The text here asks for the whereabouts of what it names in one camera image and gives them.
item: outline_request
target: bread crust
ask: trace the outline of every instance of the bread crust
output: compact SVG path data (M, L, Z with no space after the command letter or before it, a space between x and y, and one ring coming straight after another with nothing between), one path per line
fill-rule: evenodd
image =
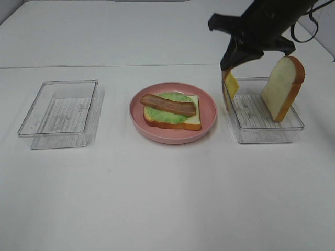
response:
M281 106L281 109L279 110L277 117L274 119L275 122L283 121L293 101L298 95L298 92L300 91L303 81L305 80L305 69L302 63L294 56L288 56L288 58L293 62L295 66L296 76L292 83L291 90L288 93L287 98L285 99L285 102Z
M186 129L186 130L195 130L198 131L201 129L201 124L170 124L166 122L158 122L158 121L149 121L144 116L145 122L151 127L159 127L159 128L166 128L166 129Z

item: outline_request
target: pink plate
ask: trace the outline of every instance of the pink plate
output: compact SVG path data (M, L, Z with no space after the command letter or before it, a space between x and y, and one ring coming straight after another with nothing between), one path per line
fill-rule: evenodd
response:
M198 95L202 128L199 131L184 129L162 129L146 124L143 117L143 105L140 99L144 94L163 92L180 92L185 95ZM148 139L164 144L185 144L198 140L214 125L217 109L211 96L202 89L184 83L160 83L149 86L138 92L129 105L130 117L136 129Z

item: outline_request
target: toast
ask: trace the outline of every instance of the toast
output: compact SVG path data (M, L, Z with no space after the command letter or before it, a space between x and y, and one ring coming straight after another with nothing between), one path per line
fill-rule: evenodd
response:
M297 58L285 56L278 61L261 92L273 121L283 121L304 79L305 70Z
M172 101L192 101L196 107L196 115L186 117L177 115L168 111L157 110L149 106L144 106L143 114L145 122L152 127L166 128L166 129L186 129L186 130L200 130L201 120L199 112L198 96L185 96L180 93L164 93L159 95L163 98L168 98Z

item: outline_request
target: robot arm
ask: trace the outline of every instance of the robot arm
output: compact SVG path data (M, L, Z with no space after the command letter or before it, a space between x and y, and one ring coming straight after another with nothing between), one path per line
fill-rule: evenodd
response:
M254 0L242 16L213 14L209 30L231 34L226 54L220 62L222 71L250 60L259 59L263 51L295 51L292 41L282 33L294 24L317 0Z

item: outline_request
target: yellow cheese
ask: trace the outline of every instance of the yellow cheese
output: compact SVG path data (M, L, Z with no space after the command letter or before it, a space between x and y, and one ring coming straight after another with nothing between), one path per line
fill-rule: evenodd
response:
M236 79L232 75L231 72L228 73L225 79L226 87L229 93L230 98L233 100L236 92L240 88L239 84L237 83Z

